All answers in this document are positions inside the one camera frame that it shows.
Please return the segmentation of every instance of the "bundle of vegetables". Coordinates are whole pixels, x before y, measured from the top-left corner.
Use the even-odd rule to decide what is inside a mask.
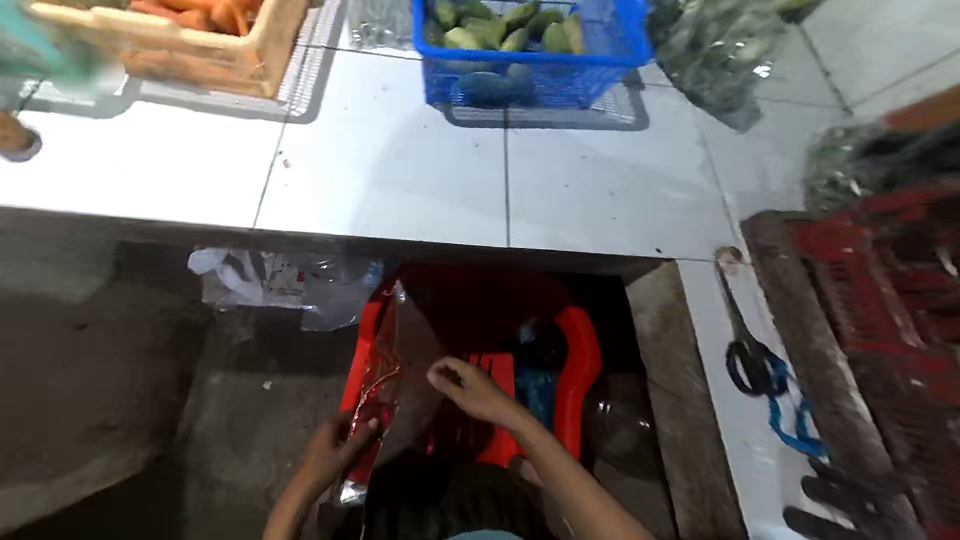
[[[520,4],[503,15],[494,13],[480,0],[436,0],[429,15],[424,34],[427,42],[436,47],[513,53],[585,52],[580,14],[573,12],[564,17],[556,8],[541,11],[540,0]]]
[[[183,28],[246,36],[262,0],[131,0],[130,9],[166,17]]]

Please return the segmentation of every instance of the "tile grout line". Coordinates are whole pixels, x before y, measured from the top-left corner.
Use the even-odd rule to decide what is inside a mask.
[[[312,43],[307,43],[307,44],[305,44],[305,45],[303,45],[303,46],[304,46],[304,47],[311,48],[311,49],[329,49],[329,50],[331,50],[331,51],[340,51],[340,52],[344,52],[344,53],[356,53],[356,54],[358,54],[358,55],[370,55],[370,56],[375,56],[375,57],[392,58],[392,59],[397,59],[397,60],[423,61],[422,58],[408,58],[408,57],[401,57],[401,56],[396,56],[396,55],[385,55],[385,54],[381,54],[381,53],[374,53],[373,51],[364,51],[364,50],[360,50],[360,49],[342,49],[342,48],[340,48],[340,47],[334,47],[334,46],[331,46],[331,45],[314,45],[314,44],[312,44]]]
[[[16,118],[23,110],[27,108],[27,105],[30,103],[30,100],[34,99],[34,96],[37,92],[40,91],[40,87],[43,83],[46,82],[46,79],[37,79],[32,82],[33,87],[30,88],[30,91],[27,92],[27,95],[23,96],[23,99],[19,101],[16,105],[16,110],[11,111],[11,115]]]
[[[507,247],[510,247],[510,150],[507,137],[510,130],[510,115],[503,110],[503,203],[507,217]]]
[[[316,27],[313,28],[310,32],[310,38],[313,38],[313,33],[316,32]],[[297,44],[294,44],[294,50],[296,51]],[[303,51],[303,61],[300,63],[300,67],[297,70],[297,77],[294,78],[294,87],[292,90],[292,96],[297,95],[297,91],[300,89],[300,81],[303,79],[303,70],[306,69],[306,50]],[[276,145],[274,146],[274,154],[270,158],[270,166],[267,167],[267,178],[264,179],[263,189],[260,191],[260,200],[256,203],[256,213],[253,215],[253,224],[251,229],[256,229],[256,222],[260,220],[260,211],[263,209],[263,200],[267,198],[267,188],[270,187],[270,179],[274,176],[274,167],[276,166],[276,159],[279,158],[280,144],[283,143],[283,134],[287,131],[287,124],[290,123],[290,114],[293,111],[294,100],[291,100],[287,104],[286,112],[283,114],[283,124],[280,126],[280,134],[276,138]]]
[[[917,76],[920,75],[921,73],[924,73],[924,72],[927,71],[927,70],[933,69],[933,68],[936,67],[938,64],[943,63],[944,61],[947,61],[947,60],[949,60],[949,59],[951,59],[951,58],[953,58],[953,57],[955,57],[955,56],[957,56],[957,55],[960,55],[960,49],[957,49],[957,50],[955,50],[955,51],[946,53],[945,55],[943,55],[943,56],[940,57],[939,59],[937,59],[937,60],[935,60],[935,61],[932,61],[932,62],[929,62],[929,63],[926,63],[926,64],[918,67],[917,69],[914,69],[914,70],[910,71],[910,72],[907,73],[906,75],[903,75],[902,77],[899,77],[898,79],[896,79],[893,83],[890,83],[889,85],[884,86],[883,88],[881,88],[881,89],[879,89],[879,90],[876,90],[876,91],[874,91],[874,92],[871,92],[871,93],[867,94],[867,95],[866,95],[864,98],[862,98],[862,99],[856,100],[856,101],[853,103],[853,105],[854,105],[854,106],[863,105],[863,104],[867,103],[868,101],[874,99],[874,98],[877,97],[878,95],[882,94],[883,92],[889,90],[890,88],[893,88],[894,86],[898,86],[898,85],[900,85],[900,84],[902,84],[902,83],[905,83],[905,82],[909,81],[910,79],[913,79],[914,77],[917,77]]]
[[[830,88],[830,91],[833,93],[833,97],[837,99],[837,103],[840,104],[840,109],[843,110],[845,114],[853,116],[853,109],[850,104],[847,103],[847,98],[844,97],[843,92],[840,91],[839,86],[833,81],[833,75],[830,73],[830,70],[827,69],[827,65],[824,64],[824,58],[820,56],[820,51],[817,50],[817,47],[813,44],[813,39],[810,38],[810,34],[806,32],[806,28],[803,25],[798,24],[797,30],[800,32],[800,37],[806,45],[806,49],[810,51],[810,54],[813,56],[813,61],[816,62],[817,67],[820,68],[820,73],[823,74],[824,79],[827,81],[827,86]]]
[[[730,227],[733,241],[739,243],[740,234],[738,234],[738,229],[733,223],[733,212],[730,208],[730,203],[727,202],[727,191],[724,189],[723,183],[720,182],[720,174],[717,172],[716,161],[713,159],[713,151],[710,149],[707,134],[704,133],[704,128],[700,122],[697,122],[697,133],[700,134],[700,139],[704,141],[704,150],[707,152],[707,163],[713,175],[713,183],[716,185],[717,191],[720,192],[720,202],[723,204],[723,212],[727,217],[727,226]]]
[[[822,104],[822,103],[802,103],[802,102],[799,102],[799,101],[793,101],[793,100],[789,100],[789,99],[777,99],[777,98],[759,97],[759,96],[756,96],[756,99],[757,99],[758,101],[766,101],[766,102],[769,102],[769,103],[784,103],[784,104],[787,104],[787,105],[796,105],[797,107],[812,107],[812,108],[814,108],[814,109],[842,109],[842,110],[844,110],[844,112],[847,111],[846,108],[845,108],[842,104],[840,104],[840,105],[824,105],[824,104]]]

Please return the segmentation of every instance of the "plastic bag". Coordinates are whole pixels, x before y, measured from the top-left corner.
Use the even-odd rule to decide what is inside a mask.
[[[348,21],[360,48],[413,48],[413,9],[397,0],[350,0]]]
[[[96,50],[63,28],[40,24],[18,0],[0,0],[0,73],[83,82],[98,63]]]
[[[333,497],[339,505],[363,503],[373,469],[410,448],[433,422],[444,398],[427,381],[426,373],[444,356],[445,348],[400,281],[385,307],[374,347],[365,365],[350,435],[377,418],[383,436],[346,472]]]
[[[770,76],[786,30],[769,0],[652,0],[657,62],[697,107],[740,133],[760,118],[754,85]]]
[[[198,249],[187,267],[203,276],[205,304],[302,309],[301,327],[309,331],[358,323],[383,276],[379,259],[227,248]]]
[[[806,209],[825,215],[850,202],[960,171],[960,121],[926,132],[878,124],[836,126],[807,152]]]

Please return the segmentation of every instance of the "white tile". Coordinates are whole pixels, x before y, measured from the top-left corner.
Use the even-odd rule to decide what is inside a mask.
[[[281,125],[136,102],[108,119],[24,111],[43,148],[0,160],[0,205],[251,227]]]
[[[330,47],[344,51],[361,50],[359,44],[353,40],[349,23],[348,0],[329,0],[318,8],[308,9],[304,29],[310,24],[313,25],[313,31],[308,40],[311,46]],[[300,36],[301,38],[305,37],[306,31],[301,31]],[[366,53],[381,56],[419,59],[420,53],[412,48],[413,44],[410,45],[409,49],[376,47],[362,50]]]
[[[788,448],[770,429],[766,399],[741,394],[727,374],[724,352],[733,339],[733,331],[713,263],[681,260],[678,264],[747,532],[751,538],[762,540],[800,540],[802,537],[783,522],[786,505],[828,516],[801,489],[801,478],[812,474],[806,456]],[[727,273],[727,280],[750,332],[776,355],[789,361],[753,269],[740,265],[734,272]],[[780,402],[784,418],[793,418],[792,406],[798,402],[798,390],[791,388],[791,397],[781,398]],[[785,429],[792,432],[792,425],[787,424]]]
[[[732,242],[697,111],[673,88],[642,97],[640,132],[508,130],[512,247],[711,258]]]
[[[840,106],[820,64],[795,25],[787,27],[787,34],[774,55],[770,77],[756,83],[754,95],[807,105]]]
[[[840,92],[857,105],[960,49],[960,2],[827,0],[804,27]]]
[[[503,130],[425,105],[418,61],[337,51],[318,117],[279,149],[259,229],[506,243]]]
[[[760,121],[744,135],[706,113],[701,126],[734,223],[766,209],[804,207],[806,150],[840,110],[759,100]]]
[[[670,82],[670,79],[667,78],[666,74],[663,73],[663,70],[660,69],[660,66],[657,65],[655,61],[651,61],[636,71],[640,74],[640,79],[647,85],[673,86],[673,83]]]
[[[883,90],[853,108],[857,117],[874,121],[880,116],[913,105],[937,92],[960,85],[960,51],[933,67]]]

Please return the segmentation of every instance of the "wooden crate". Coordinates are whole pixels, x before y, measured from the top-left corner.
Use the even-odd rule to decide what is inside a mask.
[[[127,73],[273,98],[308,0],[265,0],[245,37],[184,29],[164,17],[115,8],[77,10],[42,2],[38,17],[108,51]]]

